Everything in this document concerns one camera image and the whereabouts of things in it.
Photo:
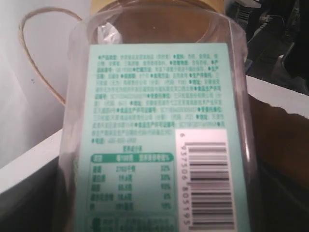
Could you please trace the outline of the white backdrop curtain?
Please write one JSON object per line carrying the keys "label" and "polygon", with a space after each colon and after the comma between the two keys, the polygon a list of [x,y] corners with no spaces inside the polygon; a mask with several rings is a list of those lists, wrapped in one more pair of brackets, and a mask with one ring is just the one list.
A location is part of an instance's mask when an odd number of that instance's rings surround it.
{"label": "white backdrop curtain", "polygon": [[[3,0],[0,3],[0,164],[5,166],[61,129],[64,107],[40,81],[19,42],[22,18],[41,7],[89,14],[88,0]],[[29,52],[48,82],[62,96],[68,82],[68,41],[77,20],[50,12],[27,21]]]}

